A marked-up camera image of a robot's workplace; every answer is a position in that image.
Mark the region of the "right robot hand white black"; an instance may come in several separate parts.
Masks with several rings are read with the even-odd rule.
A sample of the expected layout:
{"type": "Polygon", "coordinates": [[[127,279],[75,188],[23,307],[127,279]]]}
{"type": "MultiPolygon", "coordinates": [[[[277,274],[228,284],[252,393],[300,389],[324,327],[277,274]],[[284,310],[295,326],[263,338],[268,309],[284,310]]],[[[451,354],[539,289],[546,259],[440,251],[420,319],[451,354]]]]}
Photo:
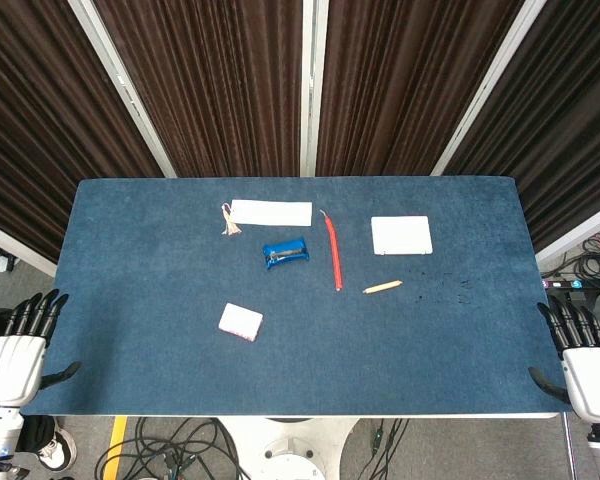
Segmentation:
{"type": "Polygon", "coordinates": [[[586,307],[550,296],[539,303],[555,346],[565,385],[551,383],[536,367],[528,369],[545,394],[569,405],[582,420],[600,424],[600,321],[586,307]]]}

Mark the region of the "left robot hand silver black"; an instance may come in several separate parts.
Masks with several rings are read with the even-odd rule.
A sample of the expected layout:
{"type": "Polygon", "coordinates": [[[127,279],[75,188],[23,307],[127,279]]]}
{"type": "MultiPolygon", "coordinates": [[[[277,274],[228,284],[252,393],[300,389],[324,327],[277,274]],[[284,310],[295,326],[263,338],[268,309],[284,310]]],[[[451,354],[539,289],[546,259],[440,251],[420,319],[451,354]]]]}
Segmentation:
{"type": "Polygon", "coordinates": [[[38,391],[70,379],[81,368],[74,361],[57,373],[43,373],[45,354],[68,299],[57,289],[37,293],[6,316],[0,334],[0,408],[22,407],[38,391]]]}

